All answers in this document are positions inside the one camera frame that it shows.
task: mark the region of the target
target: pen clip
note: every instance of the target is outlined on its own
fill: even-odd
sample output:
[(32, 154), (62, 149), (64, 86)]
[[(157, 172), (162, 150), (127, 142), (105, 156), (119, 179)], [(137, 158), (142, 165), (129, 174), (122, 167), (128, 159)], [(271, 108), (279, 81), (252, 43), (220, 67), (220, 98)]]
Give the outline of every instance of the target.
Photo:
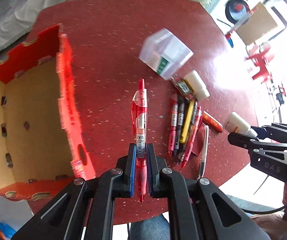
[(136, 122), (135, 122), (135, 118), (134, 118), (134, 110), (136, 108), (136, 104), (134, 103), (134, 101), (131, 101), (131, 121), (132, 121), (132, 130), (133, 130), (133, 135), (136, 135)]

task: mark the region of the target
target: gray pen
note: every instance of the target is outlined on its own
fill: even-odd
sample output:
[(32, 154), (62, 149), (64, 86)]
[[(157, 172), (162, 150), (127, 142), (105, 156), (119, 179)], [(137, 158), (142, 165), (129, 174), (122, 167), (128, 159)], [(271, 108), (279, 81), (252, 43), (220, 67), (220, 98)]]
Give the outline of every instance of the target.
[(206, 168), (206, 159), (207, 159), (207, 149), (208, 149), (208, 136), (209, 136), (209, 127), (208, 125), (205, 125), (205, 135), (204, 135), (204, 145), (202, 147), (202, 161), (199, 164), (198, 169), (198, 177), (197, 179), (200, 179), (205, 174), (205, 168)]
[(176, 127), (176, 139), (174, 146), (174, 155), (178, 154), (179, 145), (180, 145), (180, 136), (181, 136), (181, 128), (184, 122), (184, 111), (185, 111), (185, 100), (181, 98), (180, 104), (178, 106), (178, 119), (177, 119), (177, 127)]

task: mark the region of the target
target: person's leg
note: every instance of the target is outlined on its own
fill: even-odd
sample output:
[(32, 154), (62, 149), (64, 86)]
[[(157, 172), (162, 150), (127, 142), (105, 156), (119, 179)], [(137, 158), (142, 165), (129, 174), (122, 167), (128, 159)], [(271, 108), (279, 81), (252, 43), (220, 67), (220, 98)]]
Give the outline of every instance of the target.
[(162, 214), (131, 223), (130, 238), (131, 240), (170, 240), (169, 223)]

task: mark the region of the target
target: cardboard box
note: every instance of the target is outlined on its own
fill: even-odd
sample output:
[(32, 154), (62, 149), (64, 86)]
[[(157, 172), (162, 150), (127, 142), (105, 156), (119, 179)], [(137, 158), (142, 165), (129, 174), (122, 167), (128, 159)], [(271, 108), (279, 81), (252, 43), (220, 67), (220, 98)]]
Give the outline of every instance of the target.
[(0, 62), (0, 195), (35, 200), (57, 194), (74, 175), (95, 177), (70, 62), (59, 25)]
[(261, 2), (255, 7), (257, 7), (257, 10), (250, 19), (236, 30), (237, 34), (246, 45), (254, 43), (264, 34), (269, 33), (271, 30), (278, 27), (274, 18)]

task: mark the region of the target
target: red table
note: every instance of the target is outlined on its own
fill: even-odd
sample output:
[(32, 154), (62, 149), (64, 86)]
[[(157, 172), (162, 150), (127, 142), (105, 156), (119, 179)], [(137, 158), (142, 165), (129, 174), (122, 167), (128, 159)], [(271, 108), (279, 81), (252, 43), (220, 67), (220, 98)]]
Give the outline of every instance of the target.
[[(195, 69), (204, 80), (210, 97), (200, 105), (224, 122), (232, 111), (257, 125), (251, 99), (251, 79), (241, 67), (224, 35), (205, 9), (188, 0), (70, 0), (43, 10), (29, 34), (31, 41), (50, 25), (62, 23), (73, 48), (75, 98), (83, 136), (96, 173), (113, 168), (134, 142), (130, 103), (144, 78), (148, 92), (147, 142), (156, 154), (166, 157), (170, 127), (170, 97), (174, 87), (138, 59), (144, 40), (167, 28), (193, 52), (179, 70)], [(205, 176), (217, 186), (226, 182), (248, 162), (248, 153), (227, 141), (227, 132), (210, 134)], [(175, 159), (169, 167), (179, 169)], [(200, 157), (191, 156), (182, 174), (195, 178)], [(166, 199), (146, 195), (117, 199), (115, 224), (151, 218), (167, 211)]]

